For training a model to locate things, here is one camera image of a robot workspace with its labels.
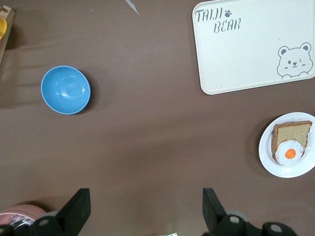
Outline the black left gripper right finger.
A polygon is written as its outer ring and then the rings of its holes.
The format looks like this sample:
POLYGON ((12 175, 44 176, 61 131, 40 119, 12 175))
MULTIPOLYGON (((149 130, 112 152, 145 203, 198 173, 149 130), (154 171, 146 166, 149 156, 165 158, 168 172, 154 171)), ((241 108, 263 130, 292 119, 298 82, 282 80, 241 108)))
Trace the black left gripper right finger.
POLYGON ((204 188, 202 213, 208 231, 205 236, 260 236, 258 229, 241 216, 228 214, 223 208, 213 188, 204 188))

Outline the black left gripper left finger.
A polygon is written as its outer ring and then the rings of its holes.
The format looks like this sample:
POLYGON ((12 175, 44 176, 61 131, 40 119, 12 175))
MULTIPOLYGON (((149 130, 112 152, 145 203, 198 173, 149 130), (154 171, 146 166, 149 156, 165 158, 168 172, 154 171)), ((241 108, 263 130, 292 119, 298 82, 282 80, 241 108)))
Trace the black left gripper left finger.
POLYGON ((88 188, 79 189, 56 214, 47 213, 31 225, 32 236, 77 236, 91 214, 88 188))

